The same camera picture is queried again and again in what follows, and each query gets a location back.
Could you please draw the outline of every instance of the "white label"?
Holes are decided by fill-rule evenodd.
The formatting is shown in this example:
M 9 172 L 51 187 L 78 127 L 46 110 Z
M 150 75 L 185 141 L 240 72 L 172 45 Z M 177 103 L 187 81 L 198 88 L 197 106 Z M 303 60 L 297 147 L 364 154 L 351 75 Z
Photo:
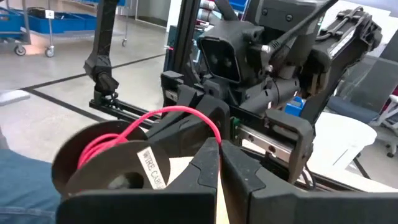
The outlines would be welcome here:
M 333 58 L 347 43 L 351 38 L 353 38 L 355 29 L 353 29 L 343 40 L 341 40 L 336 47 L 330 51 L 330 56 Z
M 45 11 L 45 18 L 46 19 L 54 19 L 55 13 L 53 10 L 46 10 Z
M 149 179 L 149 182 L 153 189 L 164 189 L 166 183 L 162 177 L 159 166 L 157 165 L 155 155 L 150 147 L 137 153 L 137 156 L 141 162 L 142 167 Z

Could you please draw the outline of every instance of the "table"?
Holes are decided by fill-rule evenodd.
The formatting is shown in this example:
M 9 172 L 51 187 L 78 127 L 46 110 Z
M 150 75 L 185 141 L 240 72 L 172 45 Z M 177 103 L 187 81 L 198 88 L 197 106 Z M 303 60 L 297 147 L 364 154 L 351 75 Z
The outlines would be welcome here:
M 344 170 L 377 133 L 360 121 L 338 114 L 322 113 L 315 124 L 317 136 L 308 166 L 311 169 Z

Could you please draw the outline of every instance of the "concrete floor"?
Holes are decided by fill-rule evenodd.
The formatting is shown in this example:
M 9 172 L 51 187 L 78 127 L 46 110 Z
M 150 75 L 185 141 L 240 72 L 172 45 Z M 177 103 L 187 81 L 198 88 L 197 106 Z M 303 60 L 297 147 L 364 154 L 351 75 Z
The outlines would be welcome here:
M 18 2 L 11 1 L 11 6 L 18 7 Z M 47 5 L 45 0 L 28 2 L 35 6 Z M 71 4 L 55 0 L 52 5 L 61 11 L 81 11 Z M 122 20 L 116 21 L 117 30 L 123 30 L 123 25 Z M 121 83 L 118 89 L 120 99 L 147 110 L 162 106 L 159 75 L 163 69 L 165 35 L 165 29 L 129 21 L 127 47 L 121 46 L 122 37 L 113 38 L 113 65 L 154 57 L 113 70 L 115 79 Z M 49 82 L 84 73 L 83 64 L 91 52 L 92 38 L 56 41 L 54 58 L 42 54 L 48 45 L 46 38 L 34 35 L 33 41 L 33 45 L 27 48 L 28 55 L 24 57 L 16 56 L 12 49 L 5 46 L 0 47 L 0 89 L 33 86 L 35 91 L 64 104 L 100 118 L 114 119 L 88 107 L 94 85 L 88 77 L 71 78 L 49 85 Z M 35 95 L 29 100 L 0 108 L 0 126 L 12 150 L 43 161 L 51 161 L 62 143 L 73 133 L 95 122 Z M 398 188 L 398 158 L 390 159 L 386 157 L 386 152 L 383 145 L 375 143 L 364 149 L 359 161 L 372 179 Z M 348 170 L 359 174 L 354 165 Z

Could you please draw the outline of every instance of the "person's leg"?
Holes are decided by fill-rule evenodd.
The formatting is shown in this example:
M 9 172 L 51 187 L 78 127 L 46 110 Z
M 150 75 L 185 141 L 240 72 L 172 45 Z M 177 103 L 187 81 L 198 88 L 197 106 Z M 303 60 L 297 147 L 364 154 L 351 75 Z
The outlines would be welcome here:
M 0 223 L 55 223 L 59 203 L 51 164 L 0 150 Z

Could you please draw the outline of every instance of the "blue bin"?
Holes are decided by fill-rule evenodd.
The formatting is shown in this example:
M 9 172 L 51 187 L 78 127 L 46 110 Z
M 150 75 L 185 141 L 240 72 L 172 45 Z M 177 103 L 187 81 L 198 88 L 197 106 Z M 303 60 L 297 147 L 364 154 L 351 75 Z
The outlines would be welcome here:
M 293 99 L 293 103 L 286 104 L 285 113 L 294 116 L 300 116 L 301 110 L 304 108 L 304 101 L 300 97 L 296 96 Z
M 98 4 L 100 0 L 84 0 L 84 2 L 92 2 L 94 4 Z M 126 5 L 126 0 L 119 0 L 118 6 L 125 6 Z
M 24 18 L 21 14 L 0 7 L 0 33 L 21 32 Z M 22 34 L 0 34 L 0 38 L 20 38 Z
M 67 31 L 78 31 L 85 29 L 83 18 L 75 16 L 71 13 L 56 12 L 55 18 L 52 20 L 52 33 L 62 34 Z M 29 27 L 31 30 L 41 34 L 49 34 L 50 26 L 48 19 L 42 19 L 35 16 L 29 16 Z
M 230 5 L 236 11 L 243 12 L 246 6 L 246 0 L 229 0 Z
M 97 25 L 97 17 L 82 13 L 72 13 L 72 14 L 84 20 L 85 30 L 95 30 Z

